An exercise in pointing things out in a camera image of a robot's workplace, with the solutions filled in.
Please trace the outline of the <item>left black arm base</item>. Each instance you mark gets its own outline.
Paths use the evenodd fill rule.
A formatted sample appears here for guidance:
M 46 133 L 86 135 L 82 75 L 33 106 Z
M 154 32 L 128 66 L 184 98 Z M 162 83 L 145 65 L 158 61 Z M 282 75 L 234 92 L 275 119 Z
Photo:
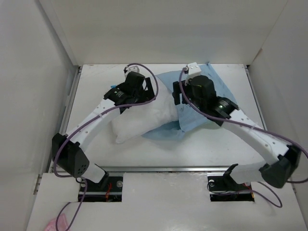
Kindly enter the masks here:
M 77 199 L 79 202 L 122 202 L 123 175 L 112 174 L 103 183 L 94 183 L 86 180 L 87 187 L 82 179 L 77 179 L 80 184 Z

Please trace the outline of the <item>white pillow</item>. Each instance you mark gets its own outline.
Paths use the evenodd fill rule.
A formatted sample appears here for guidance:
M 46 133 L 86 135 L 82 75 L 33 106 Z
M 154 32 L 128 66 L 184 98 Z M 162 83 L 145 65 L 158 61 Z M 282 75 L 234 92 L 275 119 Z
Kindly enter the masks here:
M 120 144 L 143 136 L 151 140 L 174 139 L 179 129 L 178 111 L 170 90 L 161 80 L 158 96 L 149 104 L 134 106 L 112 120 L 115 142 Z

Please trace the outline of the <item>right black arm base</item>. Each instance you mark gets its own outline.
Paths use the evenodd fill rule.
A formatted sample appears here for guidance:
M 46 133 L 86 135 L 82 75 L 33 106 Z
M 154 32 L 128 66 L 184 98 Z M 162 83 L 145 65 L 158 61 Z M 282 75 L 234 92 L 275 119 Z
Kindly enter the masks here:
M 207 189 L 211 202 L 254 202 L 251 185 L 238 184 L 230 176 L 238 164 L 231 165 L 225 172 L 208 173 Z

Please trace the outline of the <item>light blue pillowcase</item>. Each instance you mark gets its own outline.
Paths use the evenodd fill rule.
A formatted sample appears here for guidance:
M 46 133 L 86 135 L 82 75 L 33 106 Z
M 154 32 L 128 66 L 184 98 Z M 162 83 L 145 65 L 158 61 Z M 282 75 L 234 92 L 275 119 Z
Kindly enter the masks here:
M 200 65 L 200 69 L 201 75 L 207 76 L 208 79 L 213 82 L 213 88 L 215 88 L 217 97 L 227 98 L 232 102 L 237 103 L 230 89 L 223 82 L 223 80 L 220 78 L 220 76 L 217 74 L 217 72 L 214 70 L 210 63 Z M 173 93 L 173 83 L 179 80 L 179 75 L 180 71 L 171 71 L 159 74 L 157 78 L 162 81 L 162 83 L 167 87 L 168 90 L 171 90 L 171 93 Z M 196 106 L 200 111 L 202 111 L 200 107 L 201 104 L 195 102 L 195 97 L 193 97 L 192 94 L 188 90 L 186 90 L 186 88 L 189 86 L 185 86 L 184 83 L 182 83 L 182 86 L 187 98 L 190 99 L 194 106 Z M 205 125 L 212 122 L 200 113 L 196 112 L 188 104 L 181 103 L 175 105 L 172 96 L 171 106 L 175 106 L 175 108 L 177 109 L 178 118 L 171 119 L 173 121 L 170 121 L 168 123 L 164 122 L 164 124 L 162 124 L 158 128 L 152 129 L 143 134 L 142 137 L 157 141 L 181 140 L 184 138 L 185 133 L 197 128 L 200 125 Z

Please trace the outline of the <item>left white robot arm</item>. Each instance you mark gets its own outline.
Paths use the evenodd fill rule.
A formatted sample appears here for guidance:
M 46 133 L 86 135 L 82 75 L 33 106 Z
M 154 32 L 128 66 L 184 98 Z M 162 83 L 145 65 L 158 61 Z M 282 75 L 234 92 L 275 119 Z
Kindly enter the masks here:
M 91 162 L 86 149 L 110 121 L 133 105 L 145 105 L 155 99 L 151 79 L 129 71 L 123 83 L 105 93 L 97 107 L 73 130 L 52 138 L 54 166 L 62 168 L 69 177 L 91 181 L 92 187 L 102 191 L 107 187 L 109 174 Z

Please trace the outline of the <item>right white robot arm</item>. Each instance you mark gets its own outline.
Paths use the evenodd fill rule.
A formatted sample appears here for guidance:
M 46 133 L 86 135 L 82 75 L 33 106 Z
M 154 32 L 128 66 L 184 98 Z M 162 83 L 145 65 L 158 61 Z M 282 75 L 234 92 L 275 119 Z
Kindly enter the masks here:
M 199 75 L 188 81 L 173 82 L 175 104 L 192 103 L 210 120 L 232 132 L 252 147 L 263 161 L 249 165 L 231 165 L 223 174 L 223 184 L 233 190 L 243 183 L 264 181 L 282 188 L 297 169 L 301 150 L 295 145 L 267 134 L 257 126 L 232 100 L 217 96 L 214 83 Z

